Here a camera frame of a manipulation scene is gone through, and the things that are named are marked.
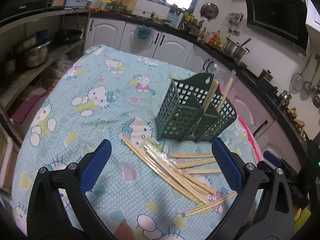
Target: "pink tablecloth edge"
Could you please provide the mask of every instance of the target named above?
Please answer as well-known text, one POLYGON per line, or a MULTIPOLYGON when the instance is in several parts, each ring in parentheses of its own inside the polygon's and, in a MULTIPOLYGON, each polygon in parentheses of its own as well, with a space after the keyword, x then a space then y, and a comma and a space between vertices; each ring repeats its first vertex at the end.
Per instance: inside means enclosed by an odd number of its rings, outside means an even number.
POLYGON ((251 133, 251 131, 249 130, 248 126, 246 125, 246 123, 243 121, 243 119, 241 118, 241 116, 239 116, 239 114, 237 113, 238 115, 238 119, 240 121, 240 123, 243 125, 243 127, 245 128, 245 130, 247 131, 247 135, 248 135, 248 140, 254 150, 254 154, 256 155, 256 158, 259 161, 263 161, 263 155, 262 155, 262 152, 256 142, 256 140, 254 139, 253 137, 253 134, 251 133))

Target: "metal kettle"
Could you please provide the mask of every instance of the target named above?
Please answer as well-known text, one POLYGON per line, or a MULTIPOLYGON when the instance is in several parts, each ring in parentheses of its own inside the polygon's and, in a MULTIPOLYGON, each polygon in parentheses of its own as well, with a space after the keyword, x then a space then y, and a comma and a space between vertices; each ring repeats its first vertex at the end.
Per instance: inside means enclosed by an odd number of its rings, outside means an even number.
POLYGON ((291 98, 290 92, 285 90, 279 95, 277 103, 281 108, 285 109, 289 105, 291 98))

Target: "hello kitty tablecloth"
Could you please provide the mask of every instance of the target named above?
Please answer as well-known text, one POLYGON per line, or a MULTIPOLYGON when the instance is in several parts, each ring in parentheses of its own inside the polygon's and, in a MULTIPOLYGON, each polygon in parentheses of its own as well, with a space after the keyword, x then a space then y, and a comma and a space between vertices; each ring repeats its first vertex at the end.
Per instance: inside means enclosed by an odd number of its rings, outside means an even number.
MULTIPOLYGON (((185 79, 193 74, 104 45, 86 51, 37 112, 23 141, 12 186, 18 227, 27 233, 28 201, 39 168, 64 169, 71 162, 79 162, 107 138, 112 144, 111 158, 93 190, 86 193, 105 225, 113 232, 125 218, 136 240, 206 239, 234 198, 205 213, 177 218, 178 213, 195 205, 157 177, 120 140, 126 136, 139 146, 145 138, 155 139, 155 118, 170 79, 185 79)), ((259 161, 260 150, 240 117, 220 137, 245 163, 259 161)), ((156 143, 165 153, 211 152, 208 142, 156 143)), ((201 168, 218 165, 211 163, 201 168)), ((210 201, 231 192, 221 173, 197 178, 218 191, 207 196, 210 201)), ((72 224, 81 229, 65 190, 61 189, 60 195, 72 224)))

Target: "blue gripper pad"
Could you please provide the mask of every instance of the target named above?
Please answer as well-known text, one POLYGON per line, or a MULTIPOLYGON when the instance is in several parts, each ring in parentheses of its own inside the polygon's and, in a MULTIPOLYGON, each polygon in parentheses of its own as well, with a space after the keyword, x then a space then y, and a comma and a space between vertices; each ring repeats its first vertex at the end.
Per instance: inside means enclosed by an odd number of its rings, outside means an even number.
POLYGON ((85 194, 87 191, 92 190, 104 166, 107 164, 111 156, 111 151, 112 146, 110 141, 104 139, 93 153, 87 153, 83 157, 84 162, 86 161, 86 156, 88 156, 89 158, 91 157, 92 159, 84 168, 81 174, 80 190, 82 194, 85 194))
POLYGON ((263 157, 276 167, 281 167, 281 160, 274 156, 271 152, 265 151, 263 157))
POLYGON ((216 159, 229 187, 241 192, 244 183, 244 162, 238 154, 230 152, 220 138, 212 141, 212 154, 216 159))

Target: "metal screw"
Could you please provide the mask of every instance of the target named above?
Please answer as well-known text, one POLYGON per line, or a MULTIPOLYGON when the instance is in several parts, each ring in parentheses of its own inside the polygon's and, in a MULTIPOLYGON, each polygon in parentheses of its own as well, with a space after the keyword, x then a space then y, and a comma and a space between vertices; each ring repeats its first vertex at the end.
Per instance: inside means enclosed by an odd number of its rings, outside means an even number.
POLYGON ((283 170, 281 168, 277 168, 276 172, 278 172, 280 175, 283 174, 283 170))
POLYGON ((68 168, 69 168, 70 170, 74 170, 76 167, 77 167, 77 164, 76 164, 76 163, 70 163, 70 164, 68 165, 68 168))
POLYGON ((47 169, 46 169, 45 167, 41 167, 41 168, 39 169, 39 173, 40 173, 40 174, 43 174, 43 173, 45 173, 46 170, 47 170, 47 169))
POLYGON ((250 171, 254 170, 254 168, 255 168, 252 163, 247 163, 247 164, 246 164, 246 167, 247 167, 247 169, 250 170, 250 171))

